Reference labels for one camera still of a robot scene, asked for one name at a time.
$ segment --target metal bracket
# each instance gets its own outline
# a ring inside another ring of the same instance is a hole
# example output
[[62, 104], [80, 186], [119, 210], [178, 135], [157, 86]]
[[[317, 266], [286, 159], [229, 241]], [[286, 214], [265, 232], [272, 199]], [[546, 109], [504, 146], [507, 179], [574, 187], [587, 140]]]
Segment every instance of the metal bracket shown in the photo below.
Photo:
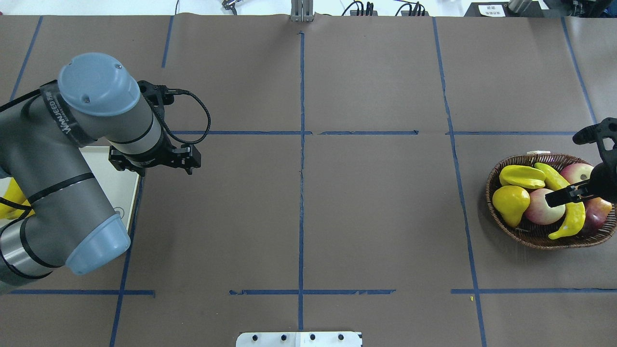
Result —
[[360, 332], [242, 333], [236, 347], [362, 347]]
[[292, 22], [312, 22], [313, 19], [313, 0], [291, 0]]

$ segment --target red apple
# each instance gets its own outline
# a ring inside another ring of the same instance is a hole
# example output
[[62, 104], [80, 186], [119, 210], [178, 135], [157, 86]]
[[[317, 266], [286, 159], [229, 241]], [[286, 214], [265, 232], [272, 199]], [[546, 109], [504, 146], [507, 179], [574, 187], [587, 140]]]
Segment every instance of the red apple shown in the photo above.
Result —
[[555, 223], [563, 217], [566, 212], [566, 206], [550, 207], [546, 202], [545, 195], [553, 193], [552, 190], [540, 188], [532, 191], [529, 194], [529, 207], [525, 210], [525, 218], [530, 222], [539, 225], [548, 225]]
[[588, 180], [593, 169], [594, 167], [589, 164], [576, 163], [564, 167], [560, 174], [573, 185], [580, 181]]
[[608, 213], [613, 205], [602, 198], [585, 201], [585, 224], [579, 232], [581, 235], [592, 235], [607, 221]]

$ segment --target fruit basket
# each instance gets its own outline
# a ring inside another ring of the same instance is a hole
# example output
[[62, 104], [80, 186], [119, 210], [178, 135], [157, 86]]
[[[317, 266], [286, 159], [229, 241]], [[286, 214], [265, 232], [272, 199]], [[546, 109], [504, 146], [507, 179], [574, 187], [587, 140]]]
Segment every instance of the fruit basket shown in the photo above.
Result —
[[488, 203], [491, 216], [493, 216], [497, 225], [507, 235], [525, 246], [536, 249], [591, 247], [599, 245], [613, 236], [615, 230], [617, 230], [617, 219], [615, 217], [614, 205], [602, 228], [592, 235], [575, 235], [551, 240], [547, 237], [547, 235], [559, 229], [563, 221], [563, 217], [557, 222], [549, 225], [534, 224], [524, 217], [516, 228], [506, 225], [503, 218], [492, 204], [493, 193], [501, 187], [501, 184], [499, 183], [499, 173], [508, 165], [532, 166], [536, 162], [548, 164], [558, 172], [570, 164], [588, 164], [580, 158], [567, 154], [524, 154], [520, 156], [512, 156], [499, 162], [499, 164], [491, 170], [489, 178], [486, 182], [486, 202]]

